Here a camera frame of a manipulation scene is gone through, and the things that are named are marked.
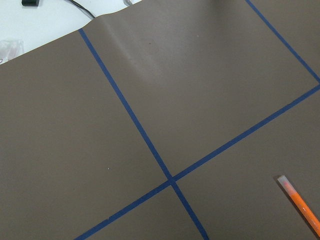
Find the crumpled clear plastic wrap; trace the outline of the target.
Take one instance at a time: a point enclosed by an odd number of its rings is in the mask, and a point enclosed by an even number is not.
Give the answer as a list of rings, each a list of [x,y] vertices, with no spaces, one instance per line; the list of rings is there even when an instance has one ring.
[[[0,64],[4,64],[25,53],[21,39],[2,39],[0,41]]]

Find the orange highlighter pen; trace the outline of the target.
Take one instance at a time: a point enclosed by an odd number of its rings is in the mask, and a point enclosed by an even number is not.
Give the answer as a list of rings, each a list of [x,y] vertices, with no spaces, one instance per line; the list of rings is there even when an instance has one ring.
[[[280,177],[278,177],[277,181],[285,190],[294,205],[298,208],[299,212],[303,215],[312,230],[318,237],[320,237],[320,221],[313,213],[313,211],[309,208],[305,200],[301,197],[301,195],[297,192],[295,187],[291,184],[291,182],[285,175],[281,175]]]

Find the small black flat device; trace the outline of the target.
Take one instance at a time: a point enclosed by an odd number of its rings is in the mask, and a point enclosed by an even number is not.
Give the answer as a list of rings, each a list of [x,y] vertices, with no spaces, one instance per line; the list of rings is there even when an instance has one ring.
[[[39,0],[22,0],[21,4],[24,7],[38,7],[39,6]]]

